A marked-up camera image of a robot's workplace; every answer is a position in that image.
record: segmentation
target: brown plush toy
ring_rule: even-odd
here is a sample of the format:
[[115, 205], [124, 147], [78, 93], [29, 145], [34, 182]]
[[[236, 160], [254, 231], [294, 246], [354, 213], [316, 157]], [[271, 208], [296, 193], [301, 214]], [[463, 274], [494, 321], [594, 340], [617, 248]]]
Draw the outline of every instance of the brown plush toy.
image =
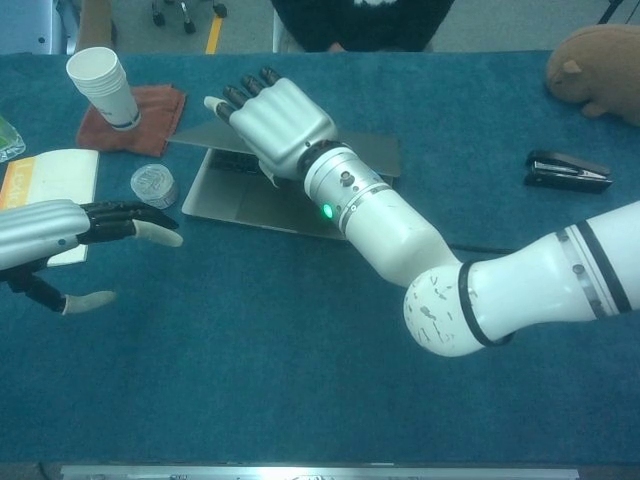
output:
[[560, 100], [588, 102], [587, 117], [612, 113], [640, 127], [640, 26], [577, 30], [551, 55], [547, 87]]

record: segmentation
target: floor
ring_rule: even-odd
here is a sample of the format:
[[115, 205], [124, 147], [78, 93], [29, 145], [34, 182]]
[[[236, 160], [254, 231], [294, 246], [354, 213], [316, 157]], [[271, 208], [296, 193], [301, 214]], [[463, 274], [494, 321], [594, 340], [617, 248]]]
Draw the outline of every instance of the floor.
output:
[[[223, 0], [228, 17], [222, 21], [218, 36], [211, 34], [211, 0], [187, 2], [196, 27], [191, 35], [184, 31], [177, 4], [160, 2], [165, 25], [157, 27], [152, 21], [151, 0], [112, 2], [117, 49], [123, 53], [271, 51], [273, 10], [268, 0]], [[0, 9], [7, 11], [9, 3], [14, 0], [0, 0]], [[640, 25], [640, 9], [635, 11], [638, 4], [640, 0], [623, 0], [610, 23], [629, 20]], [[597, 23], [608, 7], [609, 0], [456, 0], [433, 40], [434, 50], [552, 50], [577, 28]], [[59, 472], [56, 464], [0, 465], [0, 480], [57, 479]], [[581, 475], [594, 480], [640, 478], [635, 469], [584, 469]]]

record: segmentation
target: laptop keyboard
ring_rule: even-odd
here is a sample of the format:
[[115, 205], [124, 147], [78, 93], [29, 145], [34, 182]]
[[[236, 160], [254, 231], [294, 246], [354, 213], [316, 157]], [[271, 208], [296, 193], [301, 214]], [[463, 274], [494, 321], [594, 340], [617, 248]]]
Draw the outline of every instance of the laptop keyboard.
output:
[[211, 167], [227, 172], [247, 173], [251, 175], [261, 174], [258, 166], [258, 157], [248, 153], [230, 152], [228, 150], [216, 150], [213, 155]]

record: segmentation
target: paper cup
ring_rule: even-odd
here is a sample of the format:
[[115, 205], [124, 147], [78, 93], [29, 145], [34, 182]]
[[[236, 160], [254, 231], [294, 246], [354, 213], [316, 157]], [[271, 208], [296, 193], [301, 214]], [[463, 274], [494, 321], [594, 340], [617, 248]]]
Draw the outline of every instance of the paper cup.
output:
[[131, 130], [140, 123], [140, 110], [113, 50], [105, 47], [81, 50], [67, 62], [67, 74], [115, 130]]

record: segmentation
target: robotic arm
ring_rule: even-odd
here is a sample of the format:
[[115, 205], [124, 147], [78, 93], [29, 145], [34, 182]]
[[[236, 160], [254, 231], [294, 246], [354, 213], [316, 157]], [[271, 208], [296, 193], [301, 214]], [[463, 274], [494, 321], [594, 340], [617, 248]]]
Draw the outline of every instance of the robotic arm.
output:
[[386, 280], [407, 287], [404, 317], [422, 347], [460, 356], [528, 325], [640, 308], [640, 202], [549, 234], [495, 260], [462, 264], [438, 231], [338, 140], [331, 118], [270, 68], [249, 95], [205, 106], [235, 129], [263, 172], [309, 198]]

